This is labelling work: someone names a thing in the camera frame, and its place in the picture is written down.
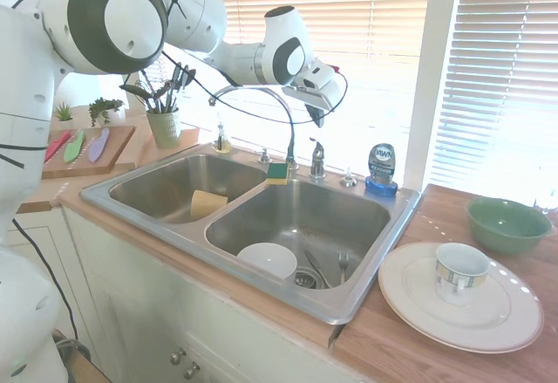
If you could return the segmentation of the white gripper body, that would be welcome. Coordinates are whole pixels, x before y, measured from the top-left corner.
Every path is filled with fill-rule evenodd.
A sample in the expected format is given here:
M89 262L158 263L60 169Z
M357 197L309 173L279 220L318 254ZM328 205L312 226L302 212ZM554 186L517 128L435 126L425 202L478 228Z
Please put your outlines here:
M282 87L282 92L293 99L324 111L332 110L342 98L342 91L335 80L330 80L321 88L286 85Z

